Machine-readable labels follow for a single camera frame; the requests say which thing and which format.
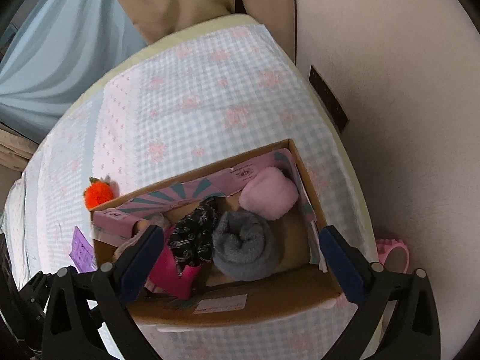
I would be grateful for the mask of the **purple plastic packet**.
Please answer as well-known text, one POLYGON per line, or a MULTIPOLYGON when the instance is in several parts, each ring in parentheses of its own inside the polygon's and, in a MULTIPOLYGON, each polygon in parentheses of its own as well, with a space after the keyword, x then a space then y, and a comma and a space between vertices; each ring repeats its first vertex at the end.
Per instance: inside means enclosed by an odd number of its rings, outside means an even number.
POLYGON ((76 269, 80 273, 94 272, 97 270, 94 248, 89 244, 78 227, 74 228, 72 234, 72 244, 69 257, 72 259, 76 269))

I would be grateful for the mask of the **orange plush fruit toy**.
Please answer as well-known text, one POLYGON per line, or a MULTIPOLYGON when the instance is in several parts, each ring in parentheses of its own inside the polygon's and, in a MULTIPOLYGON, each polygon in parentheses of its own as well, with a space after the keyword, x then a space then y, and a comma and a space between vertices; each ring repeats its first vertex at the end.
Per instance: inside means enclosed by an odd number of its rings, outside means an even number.
POLYGON ((86 209, 91 210, 112 200, 114 193, 108 182, 96 177, 90 177, 89 186, 83 192, 83 198, 86 209))

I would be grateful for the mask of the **pink fluffy sock roll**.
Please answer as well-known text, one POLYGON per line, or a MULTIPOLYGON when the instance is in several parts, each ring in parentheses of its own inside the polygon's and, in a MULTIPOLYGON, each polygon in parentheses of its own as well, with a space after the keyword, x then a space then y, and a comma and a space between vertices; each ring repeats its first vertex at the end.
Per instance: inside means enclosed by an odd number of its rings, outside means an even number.
POLYGON ((273 221, 288 213, 298 199, 295 183, 280 169, 268 166, 246 184, 238 202, 242 209, 273 221))

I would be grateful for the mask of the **pink zip pouch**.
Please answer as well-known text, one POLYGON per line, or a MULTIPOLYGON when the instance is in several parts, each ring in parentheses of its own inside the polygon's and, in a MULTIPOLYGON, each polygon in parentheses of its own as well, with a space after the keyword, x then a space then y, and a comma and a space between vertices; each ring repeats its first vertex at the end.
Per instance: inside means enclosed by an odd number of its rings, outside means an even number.
POLYGON ((187 266, 179 275, 173 253, 167 244, 164 244, 164 248, 145 282, 145 288, 152 293, 166 293, 187 300, 191 297, 194 281, 201 271, 201 266, 187 266))

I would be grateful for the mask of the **black white knit sock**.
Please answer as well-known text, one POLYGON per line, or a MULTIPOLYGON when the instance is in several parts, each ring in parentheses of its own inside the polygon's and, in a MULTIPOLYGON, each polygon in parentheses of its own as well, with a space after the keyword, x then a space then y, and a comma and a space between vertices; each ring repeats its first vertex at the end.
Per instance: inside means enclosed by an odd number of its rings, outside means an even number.
POLYGON ((200 267, 212 261, 212 233, 220 217, 219 199, 208 197, 174 225, 167 246, 172 252, 177 275, 182 276, 187 267, 200 267))

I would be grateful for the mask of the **grey fluffy sock roll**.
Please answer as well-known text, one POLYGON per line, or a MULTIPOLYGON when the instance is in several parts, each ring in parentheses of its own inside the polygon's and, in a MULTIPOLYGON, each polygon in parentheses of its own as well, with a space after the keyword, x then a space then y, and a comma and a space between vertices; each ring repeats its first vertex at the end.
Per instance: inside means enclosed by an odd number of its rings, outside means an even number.
POLYGON ((268 222, 250 211, 227 211, 212 233, 212 261, 234 281, 258 281, 279 263, 278 241, 268 222))

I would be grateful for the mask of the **cardboard box pink flaps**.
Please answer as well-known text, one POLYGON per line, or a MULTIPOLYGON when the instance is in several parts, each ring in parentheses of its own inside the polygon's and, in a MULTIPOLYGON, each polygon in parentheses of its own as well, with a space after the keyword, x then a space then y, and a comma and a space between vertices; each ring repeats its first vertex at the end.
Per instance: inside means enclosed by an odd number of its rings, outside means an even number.
POLYGON ((130 250, 157 215, 166 219, 162 250, 122 279, 137 323, 264 322, 327 306, 341 293, 320 252, 324 213, 291 139, 97 205, 97 261, 130 250))

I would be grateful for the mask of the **light blue curtain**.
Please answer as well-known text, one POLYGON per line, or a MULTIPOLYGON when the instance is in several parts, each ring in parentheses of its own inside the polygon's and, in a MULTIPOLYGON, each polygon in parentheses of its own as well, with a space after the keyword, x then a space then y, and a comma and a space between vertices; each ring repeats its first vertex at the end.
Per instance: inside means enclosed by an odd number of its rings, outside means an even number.
POLYGON ((1 122, 41 142, 81 94, 145 45, 117 0, 40 0, 1 61, 1 122))

